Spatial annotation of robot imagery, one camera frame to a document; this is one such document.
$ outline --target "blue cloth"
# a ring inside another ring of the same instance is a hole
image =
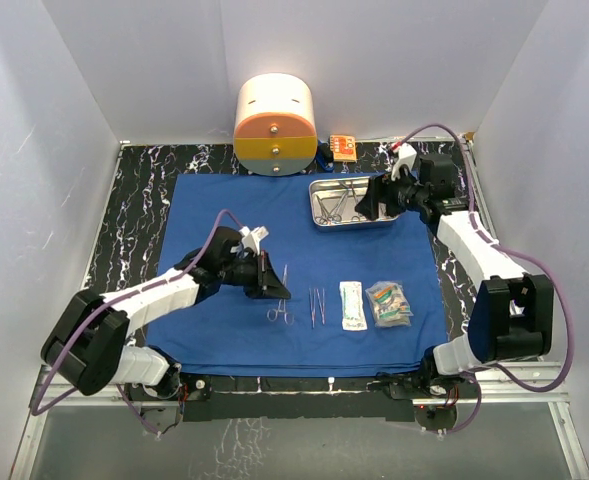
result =
[[[148,344],[183,364],[184,371],[250,376],[372,376],[413,370],[424,351],[447,341],[445,313],[426,227],[414,213],[389,228],[320,232],[313,225],[309,184],[345,175],[285,178],[181,175],[176,183],[159,272],[200,247],[222,208],[250,228],[264,225],[261,242],[282,275],[288,264],[287,308],[294,324],[266,318],[277,300],[251,300],[242,288],[220,292],[149,325]],[[365,288],[400,281],[414,316],[410,327],[377,328],[363,296],[368,329],[342,328],[340,281]],[[325,288],[326,324],[311,327],[309,288]]]

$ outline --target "cylindrical container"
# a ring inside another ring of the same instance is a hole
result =
[[[301,79],[267,73],[241,87],[236,107],[234,153],[260,175],[291,175],[314,159],[318,144],[312,92]]]

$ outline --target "cable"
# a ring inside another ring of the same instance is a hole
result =
[[[474,421],[474,419],[478,415],[478,412],[481,409],[483,392],[481,390],[481,385],[478,383],[478,381],[476,380],[476,377],[474,377],[473,374],[466,373],[466,374],[464,374],[464,377],[465,377],[465,380],[467,380],[469,383],[471,383],[472,385],[476,385],[476,405],[474,405],[474,410],[472,410],[472,413],[470,414],[470,416],[467,417],[467,419],[463,423],[461,423],[460,425],[455,425],[450,430],[447,430],[447,429],[427,430],[427,429],[425,429],[423,431],[435,433],[437,435],[443,435],[443,434],[447,434],[447,433],[456,433],[456,432],[460,432],[464,428],[468,427]],[[454,405],[456,405],[456,402],[458,401],[458,386],[456,386],[455,389],[456,389],[455,390],[456,391],[456,398],[454,400],[454,403],[451,403],[449,405],[446,403],[445,406],[438,407],[438,408],[448,408],[448,407],[453,407]]]
[[[214,221],[214,225],[212,226],[212,230],[210,230],[210,233],[209,233],[209,235],[207,237],[207,240],[205,240],[205,243],[203,244],[203,246],[199,250],[198,254],[196,254],[196,256],[194,257],[194,259],[192,260],[192,262],[187,266],[187,268],[185,270],[183,270],[181,273],[175,275],[174,277],[171,277],[169,280],[162,279],[162,280],[159,280],[157,282],[154,282],[154,283],[152,283],[150,285],[147,285],[142,291],[147,291],[147,290],[150,290],[152,288],[158,287],[160,285],[165,285],[166,283],[174,282],[174,281],[182,278],[184,275],[187,275],[187,273],[192,268],[194,268],[194,265],[196,265],[199,262],[199,260],[203,257],[203,255],[205,254],[205,251],[207,250],[207,247],[211,243],[212,239],[214,238],[214,234],[216,233],[216,229],[218,228],[219,224],[221,223],[221,220],[223,219],[223,216],[224,215],[228,215],[239,226],[239,228],[243,228],[243,224],[238,220],[238,218],[236,218],[236,216],[232,212],[230,212],[227,209],[221,210],[218,213],[218,215],[216,216],[216,220]],[[138,290],[134,290],[134,291],[131,291],[129,293],[124,293],[123,295],[119,295],[117,297],[114,297],[113,299],[111,299],[111,300],[109,300],[109,301],[101,304],[101,306],[99,306],[96,310],[94,310],[92,313],[90,313],[88,315],[88,317],[79,325],[79,327],[72,334],[72,336],[70,337],[70,339],[67,341],[67,343],[65,344],[65,346],[61,350],[61,353],[56,358],[56,361],[54,362],[54,364],[52,365],[52,368],[50,369],[49,373],[47,374],[47,377],[45,378],[45,381],[43,382],[43,385],[41,386],[39,392],[37,393],[36,398],[34,399],[34,402],[32,403],[32,407],[30,408],[30,411],[31,411],[32,415],[34,415],[34,416],[41,415],[42,413],[48,411],[54,405],[56,405],[61,400],[63,400],[64,398],[68,397],[69,395],[71,395],[72,393],[74,393],[77,390],[76,388],[73,387],[73,388],[67,390],[65,393],[63,393],[63,394],[59,395],[58,397],[56,397],[54,400],[52,400],[51,402],[49,402],[47,405],[41,407],[41,402],[43,401],[43,397],[45,396],[45,393],[49,389],[50,384],[52,383],[52,380],[54,378],[54,375],[56,375],[56,373],[58,372],[59,368],[61,368],[61,364],[63,363],[63,360],[68,355],[68,353],[72,349],[72,346],[76,343],[76,341],[78,340],[78,338],[83,334],[83,332],[85,331],[85,329],[102,312],[104,312],[105,310],[107,310],[109,307],[111,307],[113,305],[116,305],[117,303],[122,302],[123,300],[127,300],[129,298],[132,298],[132,297],[138,295],[139,293],[140,292]],[[144,419],[142,417],[141,417],[141,420],[142,420],[141,423],[143,423],[143,425],[145,425],[145,423],[143,422]]]
[[[179,390],[181,389],[181,386],[178,385],[176,387],[176,390],[174,390],[172,393],[170,393],[167,397],[159,397],[158,394],[154,390],[149,388],[147,385],[141,385],[141,388],[143,389],[145,394],[149,395],[150,397],[154,397],[157,400],[169,400],[170,398],[174,398],[178,394]]]
[[[392,145],[392,147],[390,149],[396,150],[404,143],[407,143],[416,134],[422,132],[423,130],[425,130],[427,128],[432,128],[432,127],[440,128],[442,130],[445,130],[447,133],[449,133],[450,136],[454,139],[454,142],[458,146],[459,150],[461,151],[461,157],[463,158],[463,163],[465,164],[465,177],[467,180],[467,191],[468,191],[468,198],[469,198],[470,223],[472,224],[472,228],[474,228],[474,230],[476,230],[476,233],[479,235],[479,237],[481,237],[485,242],[489,243],[491,241],[491,239],[489,239],[482,232],[482,230],[479,230],[479,224],[476,221],[476,215],[474,215],[474,206],[475,206],[474,200],[475,200],[475,198],[474,198],[474,183],[472,181],[471,165],[469,164],[469,162],[467,161],[467,158],[465,157],[465,154],[463,153],[463,144],[461,143],[461,140],[449,127],[446,127],[445,125],[443,125],[441,123],[427,124],[423,127],[419,127],[416,130],[410,132],[405,138],[403,138],[402,140],[400,140],[400,141],[396,142],[394,145]],[[565,329],[567,332],[567,353],[565,355],[565,361],[563,362],[563,366],[561,367],[561,371],[559,372],[558,377],[556,377],[554,380],[552,380],[552,382],[549,383],[548,385],[543,385],[542,387],[536,387],[534,385],[530,385],[528,383],[525,383],[521,379],[517,378],[516,375],[514,375],[512,372],[510,372],[507,367],[505,367],[501,364],[498,364],[498,363],[493,366],[498,368],[499,370],[501,370],[503,373],[505,373],[505,375],[507,375],[510,378],[510,380],[512,380],[514,383],[516,383],[519,387],[524,388],[525,390],[529,390],[530,392],[543,393],[543,392],[549,392],[551,390],[554,390],[561,383],[563,383],[563,381],[565,381],[565,379],[567,378],[567,375],[570,372],[570,369],[572,368],[572,363],[574,361],[574,317],[572,316],[572,312],[570,311],[570,308],[569,308],[569,305],[567,302],[567,296],[565,295],[564,290],[561,288],[561,285],[558,282],[556,276],[552,273],[552,271],[549,269],[549,267],[547,265],[545,265],[543,262],[541,262],[540,260],[537,260],[534,257],[527,255],[525,253],[520,253],[520,252],[517,252],[517,251],[512,250],[510,248],[504,247],[499,243],[494,243],[491,246],[501,253],[504,253],[504,254],[512,256],[512,257],[520,258],[522,260],[525,260],[526,262],[536,265],[538,268],[540,268],[545,273],[545,275],[547,275],[547,277],[552,282],[552,285],[554,286],[554,290],[556,290],[559,301],[561,303],[561,310],[563,310],[563,316],[565,317]]]
[[[447,391],[447,398],[445,399],[445,403],[443,404],[442,407],[439,408],[447,408],[449,403],[450,403],[450,394],[452,393],[452,389]]]
[[[454,426],[451,430],[446,430],[446,433],[460,432],[465,427],[469,426],[474,421],[474,419],[478,415],[479,410],[481,409],[481,402],[483,400],[483,392],[481,390],[481,384],[476,381],[476,377],[474,377],[474,375],[466,375],[466,379],[472,385],[476,385],[476,405],[474,405],[474,410],[472,410],[472,413],[470,414],[470,416],[467,417],[467,420],[465,420],[460,425]]]
[[[162,432],[158,428],[156,428],[154,425],[152,425],[150,422],[148,422],[147,420],[145,420],[145,418],[143,417],[143,415],[141,415],[141,413],[134,406],[134,404],[130,401],[130,399],[127,398],[127,395],[125,395],[125,391],[123,390],[123,387],[121,385],[116,385],[116,389],[118,390],[118,393],[121,394],[121,398],[123,399],[123,401],[125,402],[125,404],[127,405],[127,407],[131,410],[131,412],[135,416],[138,417],[139,422],[141,422],[141,424],[145,427],[145,429],[148,432],[153,433],[156,436],[162,435]]]
[[[183,415],[185,414],[185,402],[187,402],[187,385],[186,384],[182,384],[179,385],[177,392],[179,392],[178,395],[178,412],[176,415],[176,421],[169,425],[168,427],[165,428],[165,430],[163,430],[161,432],[161,436],[165,435],[168,431],[170,431],[172,428],[177,427],[179,423],[181,423],[181,420],[183,419]]]

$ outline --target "white package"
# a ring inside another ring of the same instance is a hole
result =
[[[367,330],[361,282],[341,282],[339,288],[343,303],[343,330],[353,332]]]

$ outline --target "orange circuit board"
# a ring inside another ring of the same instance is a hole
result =
[[[348,135],[330,135],[330,149],[337,162],[355,162],[356,139]]]

